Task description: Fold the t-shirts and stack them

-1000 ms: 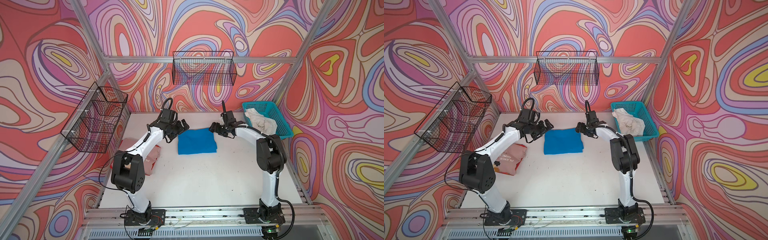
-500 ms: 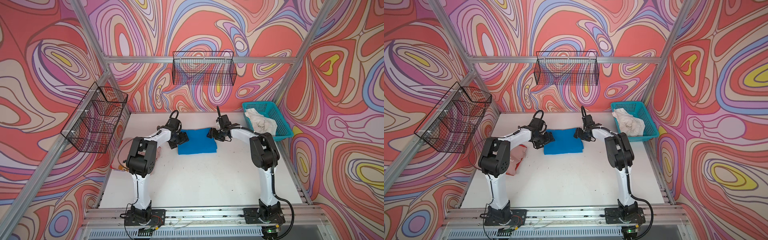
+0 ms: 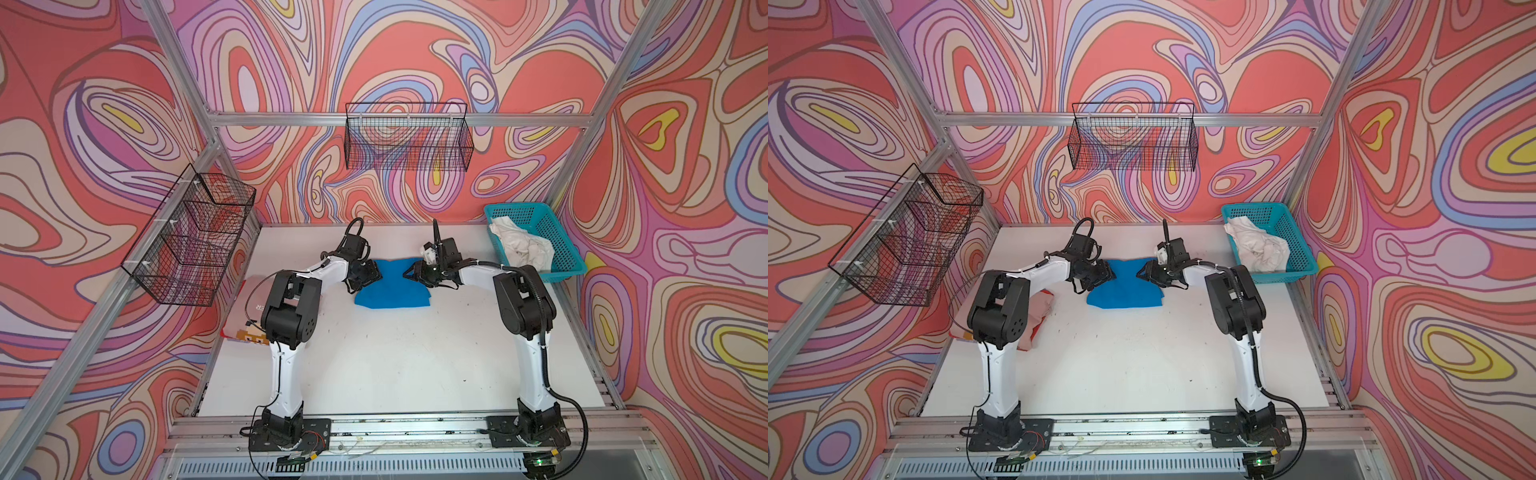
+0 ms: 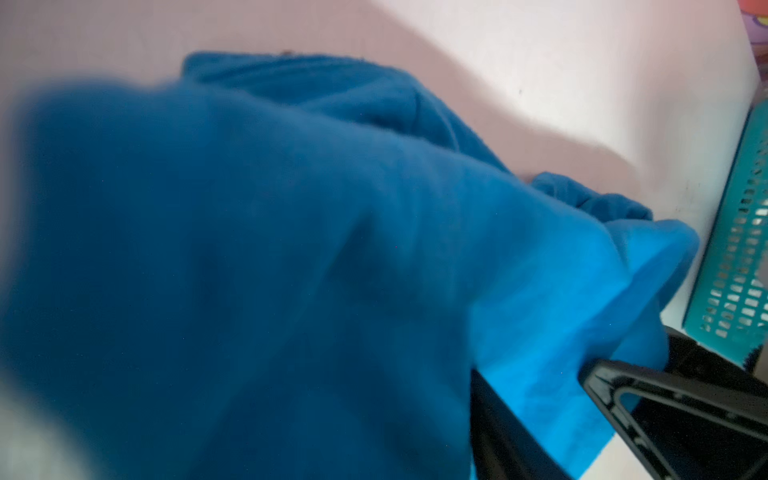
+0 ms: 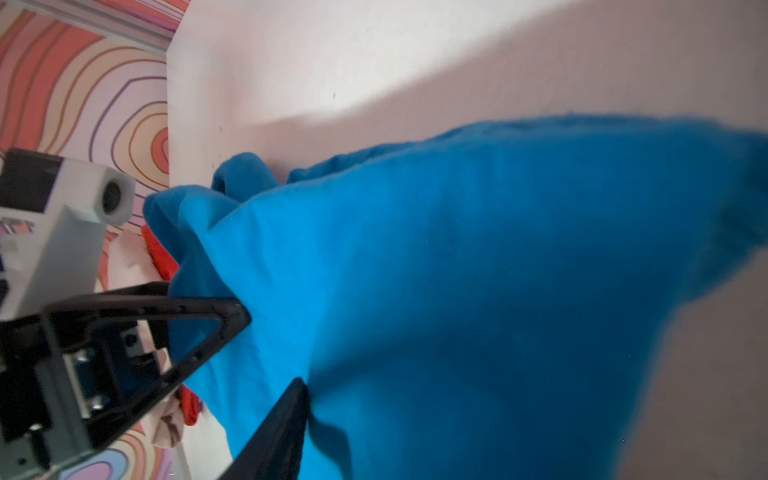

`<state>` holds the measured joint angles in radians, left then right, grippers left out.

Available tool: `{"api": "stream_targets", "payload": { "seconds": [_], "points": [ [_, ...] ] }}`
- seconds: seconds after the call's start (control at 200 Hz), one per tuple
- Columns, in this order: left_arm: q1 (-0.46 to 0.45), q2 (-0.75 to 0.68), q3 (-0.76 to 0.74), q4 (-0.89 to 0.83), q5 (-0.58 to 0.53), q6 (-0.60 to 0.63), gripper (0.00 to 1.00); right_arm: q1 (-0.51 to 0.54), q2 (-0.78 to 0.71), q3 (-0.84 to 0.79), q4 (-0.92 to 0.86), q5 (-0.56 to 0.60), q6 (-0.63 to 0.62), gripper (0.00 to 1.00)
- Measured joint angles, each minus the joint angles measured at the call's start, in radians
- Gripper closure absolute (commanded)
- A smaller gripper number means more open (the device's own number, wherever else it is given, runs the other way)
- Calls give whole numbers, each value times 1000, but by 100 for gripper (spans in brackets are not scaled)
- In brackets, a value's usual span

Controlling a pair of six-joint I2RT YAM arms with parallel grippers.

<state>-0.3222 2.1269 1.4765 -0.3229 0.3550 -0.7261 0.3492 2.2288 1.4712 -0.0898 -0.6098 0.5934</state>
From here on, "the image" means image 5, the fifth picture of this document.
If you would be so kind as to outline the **blue t shirt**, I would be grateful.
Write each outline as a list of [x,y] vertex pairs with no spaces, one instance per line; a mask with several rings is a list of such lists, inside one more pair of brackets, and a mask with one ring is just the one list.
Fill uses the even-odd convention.
[[188,381],[245,448],[294,379],[303,479],[605,479],[658,337],[767,244],[767,136],[710,121],[466,125],[148,197],[173,296],[250,325]]

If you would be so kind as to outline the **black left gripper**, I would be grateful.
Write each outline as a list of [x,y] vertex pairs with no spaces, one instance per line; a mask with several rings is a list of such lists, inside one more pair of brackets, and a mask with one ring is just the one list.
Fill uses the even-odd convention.
[[[139,321],[201,329],[170,368]],[[109,447],[250,323],[238,301],[92,294],[1,327],[1,476],[35,479]]]

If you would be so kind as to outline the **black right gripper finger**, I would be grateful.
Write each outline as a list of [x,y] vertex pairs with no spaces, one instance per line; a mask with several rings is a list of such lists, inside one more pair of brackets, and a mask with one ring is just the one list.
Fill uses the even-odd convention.
[[308,388],[295,378],[220,480],[297,480],[310,413]]

